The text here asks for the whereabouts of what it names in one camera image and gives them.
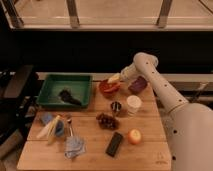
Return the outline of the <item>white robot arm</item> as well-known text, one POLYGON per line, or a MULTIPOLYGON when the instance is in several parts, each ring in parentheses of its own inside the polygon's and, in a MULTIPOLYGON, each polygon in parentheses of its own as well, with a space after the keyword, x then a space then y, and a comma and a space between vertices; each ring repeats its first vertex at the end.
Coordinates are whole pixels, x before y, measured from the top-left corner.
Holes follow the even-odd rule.
POLYGON ((213 110, 189 102, 157 70, 156 56, 136 53, 133 62, 109 78, 109 83, 143 76, 174 119, 173 171, 213 171, 213 110))

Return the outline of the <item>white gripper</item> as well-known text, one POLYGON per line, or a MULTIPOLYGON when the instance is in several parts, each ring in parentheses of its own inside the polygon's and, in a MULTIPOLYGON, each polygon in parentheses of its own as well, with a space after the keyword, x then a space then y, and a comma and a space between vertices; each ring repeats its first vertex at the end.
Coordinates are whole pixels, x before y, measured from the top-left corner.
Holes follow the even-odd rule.
POLYGON ((116 73, 108 78, 108 83, 117 83, 121 81, 127 81, 133 79, 137 75, 137 70, 133 64, 125 67, 121 70, 120 74, 116 73))

